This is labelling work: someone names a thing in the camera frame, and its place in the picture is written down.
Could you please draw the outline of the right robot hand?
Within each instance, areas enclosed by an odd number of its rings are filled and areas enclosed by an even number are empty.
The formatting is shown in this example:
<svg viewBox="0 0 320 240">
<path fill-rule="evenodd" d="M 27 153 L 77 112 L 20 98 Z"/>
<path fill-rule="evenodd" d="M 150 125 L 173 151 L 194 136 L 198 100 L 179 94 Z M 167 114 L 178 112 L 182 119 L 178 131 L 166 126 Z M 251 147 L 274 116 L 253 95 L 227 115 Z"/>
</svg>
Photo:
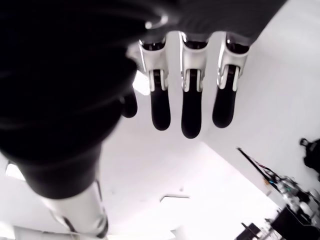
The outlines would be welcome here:
<svg viewBox="0 0 320 240">
<path fill-rule="evenodd" d="M 282 0 L 3 0 L 0 151 L 70 232 L 102 239 L 98 163 L 137 64 L 128 46 L 171 30 L 252 43 Z"/>
</svg>

